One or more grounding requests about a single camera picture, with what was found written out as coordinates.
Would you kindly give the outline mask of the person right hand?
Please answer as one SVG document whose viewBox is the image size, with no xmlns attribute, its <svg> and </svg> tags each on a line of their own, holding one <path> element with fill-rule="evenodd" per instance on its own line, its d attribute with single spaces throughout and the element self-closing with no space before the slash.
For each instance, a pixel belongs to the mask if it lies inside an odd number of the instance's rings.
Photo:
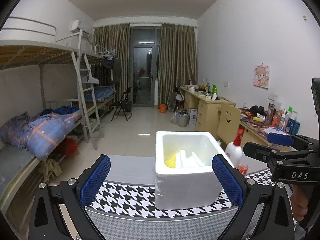
<svg viewBox="0 0 320 240">
<path fill-rule="evenodd" d="M 301 222 L 308 213 L 308 198 L 298 185 L 292 185 L 293 194 L 291 195 L 291 206 L 293 218 Z"/>
</svg>

